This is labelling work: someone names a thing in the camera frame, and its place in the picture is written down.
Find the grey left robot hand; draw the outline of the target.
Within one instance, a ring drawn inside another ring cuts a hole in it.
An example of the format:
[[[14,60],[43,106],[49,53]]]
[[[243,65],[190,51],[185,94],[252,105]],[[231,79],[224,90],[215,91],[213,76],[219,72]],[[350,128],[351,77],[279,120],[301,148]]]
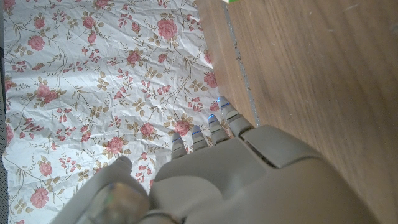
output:
[[[192,129],[193,152],[172,136],[172,159],[144,190],[125,156],[94,175],[55,223],[376,223],[323,156],[273,126],[254,127],[223,96],[231,135],[208,118],[213,147]]]

